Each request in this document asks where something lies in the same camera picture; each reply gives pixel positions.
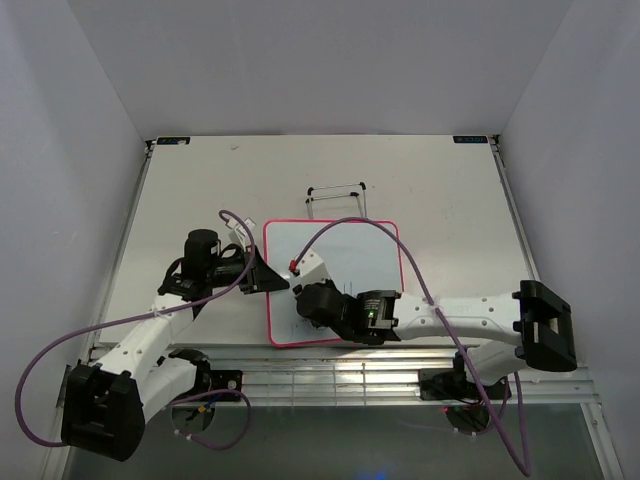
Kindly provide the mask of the pink-framed whiteboard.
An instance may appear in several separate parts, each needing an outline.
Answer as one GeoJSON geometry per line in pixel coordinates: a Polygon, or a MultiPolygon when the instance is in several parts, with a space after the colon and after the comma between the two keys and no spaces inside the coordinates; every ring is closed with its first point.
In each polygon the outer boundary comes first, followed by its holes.
{"type": "MultiPolygon", "coordinates": [[[[267,264],[294,286],[289,271],[307,242],[327,220],[272,219],[263,227],[267,264]]],[[[369,290],[404,289],[401,252],[395,241],[379,229],[361,222],[341,223],[316,240],[311,251],[325,262],[331,280],[343,293],[355,296],[369,290]]],[[[341,345],[331,330],[317,329],[296,312],[293,292],[267,295],[267,325],[271,344],[278,348],[341,345]]]]}

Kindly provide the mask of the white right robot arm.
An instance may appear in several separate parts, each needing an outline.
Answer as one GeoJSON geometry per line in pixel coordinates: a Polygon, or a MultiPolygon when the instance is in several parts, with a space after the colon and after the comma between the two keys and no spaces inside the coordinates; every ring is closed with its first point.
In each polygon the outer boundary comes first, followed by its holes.
{"type": "Polygon", "coordinates": [[[525,367],[566,373],[577,368],[570,305],[546,285],[523,280],[514,293],[482,298],[425,298],[393,290],[350,296],[326,280],[293,290],[296,311],[353,343],[379,346],[441,337],[467,348],[452,371],[454,390],[474,397],[525,367]]]}

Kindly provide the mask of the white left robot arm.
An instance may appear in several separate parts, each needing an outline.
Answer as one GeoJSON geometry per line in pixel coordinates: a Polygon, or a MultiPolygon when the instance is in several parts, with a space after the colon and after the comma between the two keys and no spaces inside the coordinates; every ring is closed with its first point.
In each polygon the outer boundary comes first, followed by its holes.
{"type": "Polygon", "coordinates": [[[148,421],[172,401],[201,399],[215,388],[231,400],[227,378],[212,370],[204,353],[170,347],[214,291],[232,284],[245,295],[289,287],[259,251],[238,244],[221,247],[213,230],[191,231],[182,256],[166,271],[150,318],[96,362],[71,371],[62,441],[125,461],[140,444],[148,421]]]}

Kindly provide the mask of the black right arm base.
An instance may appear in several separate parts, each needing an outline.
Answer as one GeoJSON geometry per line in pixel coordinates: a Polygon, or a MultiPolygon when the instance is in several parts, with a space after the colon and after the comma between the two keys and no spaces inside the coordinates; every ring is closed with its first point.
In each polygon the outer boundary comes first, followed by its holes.
{"type": "Polygon", "coordinates": [[[457,352],[449,369],[439,373],[419,370],[420,398],[423,401],[458,402],[458,405],[444,407],[445,416],[453,430],[467,436],[488,434],[494,429],[494,422],[477,385],[473,380],[467,380],[465,367],[462,355],[457,352]]]}

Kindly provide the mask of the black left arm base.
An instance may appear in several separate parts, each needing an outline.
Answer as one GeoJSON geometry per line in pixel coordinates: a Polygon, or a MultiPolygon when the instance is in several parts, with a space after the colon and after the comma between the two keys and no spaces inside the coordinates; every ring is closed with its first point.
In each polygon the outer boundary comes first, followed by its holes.
{"type": "Polygon", "coordinates": [[[176,399],[184,399],[196,394],[214,390],[242,390],[243,373],[241,370],[221,370],[211,366],[209,357],[195,349],[178,348],[168,354],[171,359],[188,361],[196,367],[195,380],[191,388],[181,392],[176,399]]]}

